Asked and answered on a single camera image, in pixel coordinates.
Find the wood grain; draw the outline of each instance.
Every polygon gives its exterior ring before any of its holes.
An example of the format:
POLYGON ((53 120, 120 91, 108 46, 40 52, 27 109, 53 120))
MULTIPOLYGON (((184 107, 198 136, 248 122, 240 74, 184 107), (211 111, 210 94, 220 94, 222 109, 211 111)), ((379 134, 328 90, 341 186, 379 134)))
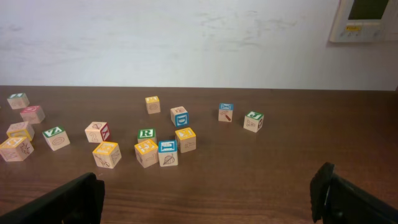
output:
POLYGON ((25 92, 41 105, 36 133, 63 126, 71 144, 52 151, 41 134, 24 162, 0 161, 0 214, 94 172, 105 181, 103 223, 311 223, 309 184, 320 166, 336 164, 343 178, 398 208, 398 95, 380 91, 245 90, 2 86, 0 140, 21 122, 7 96, 25 92), (147 114, 145 97, 162 99, 147 114), (232 123, 218 121, 218 105, 234 103, 232 123), (178 155, 178 166, 137 162, 139 129, 174 139, 170 108, 184 106, 197 150, 178 155), (256 134, 244 115, 265 114, 256 134), (107 121, 122 159, 97 167, 85 128, 107 121))

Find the wooden block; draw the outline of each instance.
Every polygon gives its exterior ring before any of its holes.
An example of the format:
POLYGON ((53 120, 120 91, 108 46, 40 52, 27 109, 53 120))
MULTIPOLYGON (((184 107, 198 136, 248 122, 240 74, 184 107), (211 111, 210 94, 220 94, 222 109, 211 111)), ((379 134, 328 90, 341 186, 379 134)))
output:
POLYGON ((12 94, 8 97, 7 101, 13 110, 29 106, 29 100, 25 93, 12 94))
POLYGON ((178 165, 176 140, 159 142, 159 164, 161 167, 178 165))
POLYGON ((251 111, 244 117, 243 128, 256 133, 262 128, 263 120, 263 114, 251 111))
POLYGON ((160 113, 160 100, 157 96, 145 98, 147 103, 147 111, 149 114, 160 113))
POLYGON ((157 143, 156 141, 156 130, 154 128, 150 129, 141 129, 138 131, 138 143, 145 141, 146 139, 151 139, 154 143, 157 143))
POLYGON ((44 118, 44 112, 41 106, 28 106, 20 112, 24 121, 29 121, 30 124, 39 124, 44 118))
POLYGON ((88 142, 101 143, 111 137, 107 122, 94 121, 85 129, 88 142))
POLYGON ((101 142, 93 151, 97 166, 113 169, 122 158, 119 144, 116 142, 101 142))
POLYGON ((181 153, 189 152, 197 148, 197 135, 191 128, 175 131, 175 139, 181 153))
POLYGON ((34 151, 27 137, 11 137, 0 145, 0 153, 6 162, 23 161, 34 151))
POLYGON ((35 131, 33 130, 32 125, 30 125, 28 121, 25 121, 10 125, 7 130, 7 135, 10 138, 26 136, 29 141, 32 141, 35 131))
POLYGON ((159 162, 157 154, 157 145, 154 141, 148 139, 134 146, 138 162, 144 167, 149 167, 159 162))
POLYGON ((234 105, 231 103, 220 103, 218 108, 218 121, 232 122, 232 112, 234 105))
POLYGON ((43 131, 44 139, 53 151, 70 144, 67 132, 61 127, 43 131))
POLYGON ((188 111, 183 106, 170 109, 171 119, 176 127, 182 127, 189 124, 188 111))

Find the black object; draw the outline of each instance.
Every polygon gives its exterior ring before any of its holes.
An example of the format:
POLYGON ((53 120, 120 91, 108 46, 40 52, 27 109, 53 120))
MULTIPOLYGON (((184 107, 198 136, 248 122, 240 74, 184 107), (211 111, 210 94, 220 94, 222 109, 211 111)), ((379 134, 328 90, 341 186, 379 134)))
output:
POLYGON ((0 217, 0 223, 100 224, 105 184, 87 173, 0 217))
POLYGON ((398 211, 333 173, 325 163, 311 180, 312 219, 332 223, 398 223, 398 211))

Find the alphabet block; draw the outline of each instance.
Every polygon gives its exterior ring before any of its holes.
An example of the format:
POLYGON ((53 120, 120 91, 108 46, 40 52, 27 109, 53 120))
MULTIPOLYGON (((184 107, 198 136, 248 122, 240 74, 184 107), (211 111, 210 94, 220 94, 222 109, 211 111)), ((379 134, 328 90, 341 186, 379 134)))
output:
POLYGON ((67 132, 61 127, 43 131, 44 139, 53 151, 70 144, 67 132))
POLYGON ((251 111, 244 117, 243 128, 256 133, 262 128, 263 120, 263 114, 251 111))
POLYGON ((156 131, 154 128, 150 129, 141 129, 138 131, 138 143, 145 141, 146 139, 151 139, 154 143, 157 143, 156 141, 156 131))
POLYGON ((159 162, 159 155, 157 154, 157 145, 154 141, 147 139, 134 146, 138 162, 143 168, 154 165, 159 162))
POLYGON ((179 128, 189 124, 189 114, 183 106, 170 109, 170 114, 176 127, 179 128))
POLYGON ((0 153, 6 162, 24 161, 34 151, 27 137, 11 137, 0 145, 0 153))
POLYGON ((119 144, 116 142, 101 142, 93 151, 95 163, 99 167, 113 169, 122 158, 119 144))
POLYGON ((20 112, 24 121, 29 121, 30 124, 39 124, 44 118, 44 112, 41 106, 28 106, 20 112))
POLYGON ((28 121, 25 121, 10 125, 7 130, 7 135, 9 138, 26 136, 29 141, 32 141, 35 131, 33 130, 32 125, 30 125, 28 121))
POLYGON ((220 103, 218 108, 218 121, 232 122, 232 112, 234 105, 231 103, 220 103))
POLYGON ((7 101, 13 110, 29 106, 29 100, 25 93, 12 94, 8 97, 7 101))
POLYGON ((107 122, 94 121, 85 129, 88 142, 101 143, 111 136, 107 122))
POLYGON ((181 153, 189 152, 197 148, 197 135, 191 128, 175 131, 175 139, 181 153))
POLYGON ((159 164, 161 167, 178 165, 176 140, 159 142, 159 164))
POLYGON ((160 100, 157 96, 145 98, 147 103, 147 111, 149 114, 160 113, 160 100))

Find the blue block face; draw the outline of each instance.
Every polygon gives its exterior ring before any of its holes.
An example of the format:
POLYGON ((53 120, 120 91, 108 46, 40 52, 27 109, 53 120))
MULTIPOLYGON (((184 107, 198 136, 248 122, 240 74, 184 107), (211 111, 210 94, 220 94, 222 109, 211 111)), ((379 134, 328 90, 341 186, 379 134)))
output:
POLYGON ((177 152, 177 141, 160 141, 159 142, 159 153, 163 152, 177 152))
POLYGON ((220 103, 220 110, 234 110, 234 105, 231 103, 220 103))
POLYGON ((188 113, 182 113, 175 115, 175 126, 182 127, 189 124, 189 115, 188 113))

